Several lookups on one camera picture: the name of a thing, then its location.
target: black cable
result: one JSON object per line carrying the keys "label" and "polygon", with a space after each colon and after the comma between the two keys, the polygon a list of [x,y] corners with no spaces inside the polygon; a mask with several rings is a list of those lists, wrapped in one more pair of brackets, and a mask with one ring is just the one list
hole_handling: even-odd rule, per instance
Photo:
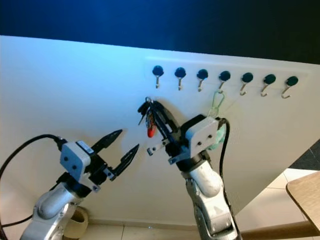
{"label": "black cable", "polygon": [[22,224],[22,223],[28,221],[31,218],[32,218],[32,214],[30,216],[26,217],[25,219],[20,220],[20,221],[15,221],[15,222],[12,222],[12,223],[4,224],[4,225],[2,225],[2,228],[7,228],[7,227],[14,226],[14,225]]}
{"label": "black cable", "polygon": [[[8,166],[8,164],[11,162],[11,160],[22,150],[24,149],[26,146],[28,146],[29,144],[37,141],[37,140],[40,140],[40,139],[45,139],[45,138],[49,138],[49,139],[53,139],[59,146],[59,144],[61,144],[61,139],[55,135],[52,135],[52,134],[43,134],[43,135],[39,135],[39,136],[36,136],[34,138],[31,138],[30,140],[26,141],[25,143],[23,143],[20,147],[18,147],[13,153],[11,153],[11,155],[4,161],[3,165],[1,166],[0,168],[0,182],[1,182],[1,178],[2,178],[2,175],[4,174],[4,171],[6,169],[6,167]],[[5,227],[9,227],[9,226],[13,226],[13,225],[16,225],[16,224],[20,224],[20,223],[23,223],[27,220],[29,220],[30,218],[32,217],[29,216],[23,220],[20,220],[20,221],[16,221],[16,222],[12,222],[12,223],[8,223],[8,224],[5,224],[5,225],[2,225],[1,224],[1,218],[0,218],[0,238],[2,240],[8,240],[7,236],[6,236],[6,233],[4,231],[4,228]]]}
{"label": "black cable", "polygon": [[219,120],[219,124],[222,126],[225,124],[226,130],[225,130],[225,137],[224,137],[224,142],[222,145],[222,150],[221,150],[221,155],[220,155],[220,162],[219,162],[219,174],[222,178],[222,181],[224,181],[224,159],[225,159],[225,154],[226,154],[226,149],[227,149],[227,144],[229,140],[229,135],[230,135],[230,123],[226,118],[221,118]]}

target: floor tile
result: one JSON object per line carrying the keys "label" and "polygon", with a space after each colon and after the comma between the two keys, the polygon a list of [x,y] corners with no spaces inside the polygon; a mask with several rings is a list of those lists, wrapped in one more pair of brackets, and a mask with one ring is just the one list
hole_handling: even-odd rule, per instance
{"label": "floor tile", "polygon": [[121,240],[123,226],[90,224],[81,240]]}
{"label": "floor tile", "polygon": [[198,231],[124,227],[122,240],[200,240]]}
{"label": "floor tile", "polygon": [[263,190],[236,216],[241,231],[301,221],[304,221],[304,217],[286,190],[274,188]]}
{"label": "floor tile", "polygon": [[309,174],[313,174],[317,172],[316,170],[303,170],[303,169],[294,169],[294,168],[287,168],[284,170],[285,178],[288,180],[288,182],[291,182],[295,179],[302,178],[304,176],[307,176]]}
{"label": "floor tile", "polygon": [[284,173],[281,173],[275,180],[273,180],[272,183],[267,186],[267,188],[272,189],[286,189],[288,181],[284,175]]}

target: green carabiner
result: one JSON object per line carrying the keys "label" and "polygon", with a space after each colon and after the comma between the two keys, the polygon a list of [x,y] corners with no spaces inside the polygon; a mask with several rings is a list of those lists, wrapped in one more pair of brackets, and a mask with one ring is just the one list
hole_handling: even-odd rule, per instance
{"label": "green carabiner", "polygon": [[[217,106],[215,106],[215,100],[216,100],[216,95],[217,94],[221,94],[222,95],[222,99],[221,101],[219,102],[219,104]],[[213,118],[216,118],[218,115],[219,115],[219,108],[221,106],[221,104],[223,103],[223,101],[225,100],[225,94],[224,92],[219,92],[219,91],[216,91],[214,92],[214,95],[213,95],[213,100],[212,100],[212,106],[211,106],[211,109],[209,110],[207,116],[211,116]]]}

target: green cloth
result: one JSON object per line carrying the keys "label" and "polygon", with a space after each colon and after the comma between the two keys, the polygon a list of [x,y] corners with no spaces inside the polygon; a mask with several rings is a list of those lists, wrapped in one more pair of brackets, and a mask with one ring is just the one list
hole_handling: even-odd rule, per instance
{"label": "green cloth", "polygon": [[216,149],[219,146],[219,144],[225,141],[225,136],[226,136],[226,126],[223,125],[222,127],[220,127],[218,131],[216,131],[215,143],[207,147],[207,149],[208,150]]}

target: key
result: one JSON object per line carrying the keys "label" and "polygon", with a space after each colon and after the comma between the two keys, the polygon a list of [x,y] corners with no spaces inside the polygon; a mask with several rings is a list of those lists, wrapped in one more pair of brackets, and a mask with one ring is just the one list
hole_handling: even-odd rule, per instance
{"label": "key", "polygon": [[141,120],[139,121],[138,125],[140,125],[145,118],[147,111],[150,107],[150,103],[148,101],[145,101],[138,109],[138,113],[141,113],[142,117]]}

